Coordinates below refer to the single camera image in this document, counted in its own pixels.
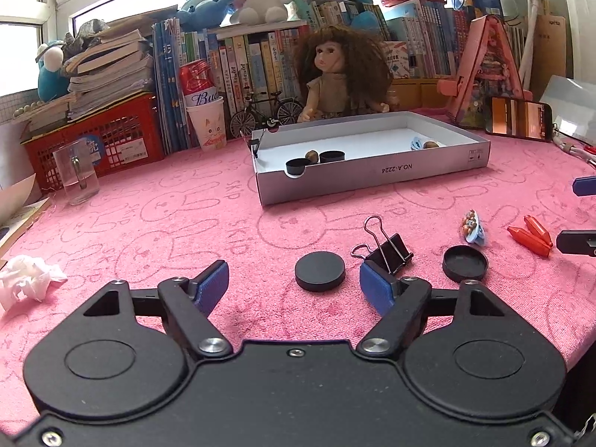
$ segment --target white tissue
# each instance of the white tissue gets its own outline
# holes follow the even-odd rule
[[[47,265],[39,257],[16,256],[0,270],[0,306],[7,311],[26,297],[43,301],[51,282],[66,282],[67,277],[58,265]]]

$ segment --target metal bolt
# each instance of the metal bolt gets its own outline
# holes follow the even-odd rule
[[[362,349],[371,354],[384,353],[389,346],[389,341],[383,338],[369,338],[362,342]]]
[[[292,358],[302,358],[306,353],[302,349],[291,349],[288,351],[288,356]]]
[[[545,447],[551,441],[551,436],[548,432],[537,432],[530,440],[532,447]]]
[[[228,347],[228,342],[221,338],[207,338],[199,343],[199,349],[204,353],[221,353]]]
[[[41,434],[41,441],[48,447],[60,447],[62,445],[60,434],[51,430]]]

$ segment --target miniature bicycle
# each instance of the miniature bicycle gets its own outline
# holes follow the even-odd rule
[[[244,98],[246,107],[232,116],[230,121],[230,132],[233,137],[248,136],[255,129],[274,129],[284,124],[294,124],[302,112],[303,106],[297,99],[280,99],[281,92],[272,92],[270,99],[255,99],[255,93],[251,92]],[[256,105],[263,102],[273,102],[273,117],[267,117]]]

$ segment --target doll's hair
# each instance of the doll's hair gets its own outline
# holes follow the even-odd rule
[[[322,72],[315,67],[317,46],[333,41],[342,46],[346,60],[345,74],[348,95],[355,103],[385,102],[393,77],[385,54],[372,35],[343,26],[324,26],[304,35],[294,53],[296,77],[303,99],[308,96],[307,84]]]

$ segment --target paper cup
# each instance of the paper cup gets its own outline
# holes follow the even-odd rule
[[[225,146],[224,98],[201,106],[187,107],[187,113],[204,151]]]

